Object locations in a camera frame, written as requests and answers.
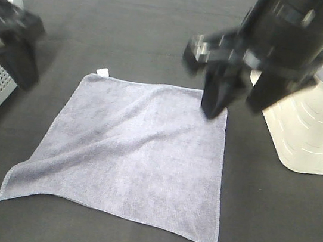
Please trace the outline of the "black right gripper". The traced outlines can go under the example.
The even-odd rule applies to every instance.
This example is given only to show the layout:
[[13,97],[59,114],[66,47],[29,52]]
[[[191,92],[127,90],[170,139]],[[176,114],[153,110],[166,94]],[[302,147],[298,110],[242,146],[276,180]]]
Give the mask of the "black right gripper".
[[252,69],[262,72],[246,99],[253,113],[297,91],[315,87],[318,81],[314,75],[323,66],[323,50],[308,64],[286,66],[255,48],[236,27],[192,36],[184,49],[182,64],[193,76],[207,66],[201,108],[208,119],[214,119],[248,94]]

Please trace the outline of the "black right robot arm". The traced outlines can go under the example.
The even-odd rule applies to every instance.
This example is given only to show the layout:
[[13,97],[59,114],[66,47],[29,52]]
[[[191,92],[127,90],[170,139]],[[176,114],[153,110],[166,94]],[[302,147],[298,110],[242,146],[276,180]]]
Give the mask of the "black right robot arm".
[[316,85],[323,0],[257,0],[239,26],[191,37],[182,58],[192,74],[206,72],[201,108],[208,119],[241,97],[260,113]]

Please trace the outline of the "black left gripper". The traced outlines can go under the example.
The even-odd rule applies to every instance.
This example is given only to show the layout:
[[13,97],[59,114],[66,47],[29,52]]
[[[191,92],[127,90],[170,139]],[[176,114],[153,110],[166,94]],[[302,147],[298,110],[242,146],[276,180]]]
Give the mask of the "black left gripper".
[[0,65],[25,91],[39,80],[32,45],[44,34],[42,19],[27,10],[23,0],[0,0]]

